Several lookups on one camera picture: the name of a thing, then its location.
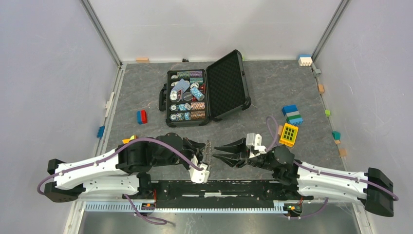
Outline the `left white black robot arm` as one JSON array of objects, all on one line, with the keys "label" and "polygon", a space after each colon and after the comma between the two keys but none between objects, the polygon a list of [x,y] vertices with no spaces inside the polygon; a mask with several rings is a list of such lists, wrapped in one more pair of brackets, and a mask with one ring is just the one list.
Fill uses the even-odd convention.
[{"label": "left white black robot arm", "polygon": [[90,195],[119,196],[123,199],[155,199],[149,171],[153,167],[183,165],[193,183],[206,183],[208,164],[203,163],[204,143],[176,133],[132,139],[100,156],[79,162],[48,162],[49,176],[37,192],[56,203]]}]

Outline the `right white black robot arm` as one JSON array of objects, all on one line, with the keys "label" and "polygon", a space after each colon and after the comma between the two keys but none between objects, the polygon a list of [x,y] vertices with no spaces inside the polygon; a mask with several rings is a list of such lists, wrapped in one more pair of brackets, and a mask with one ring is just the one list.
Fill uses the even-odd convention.
[{"label": "right white black robot arm", "polygon": [[267,149],[247,138],[217,146],[213,157],[232,168],[252,166],[272,173],[278,183],[276,195],[282,200],[300,198],[332,198],[363,205],[372,214],[393,217],[393,183],[383,172],[369,168],[367,172],[347,172],[323,168],[295,159],[285,145]]}]

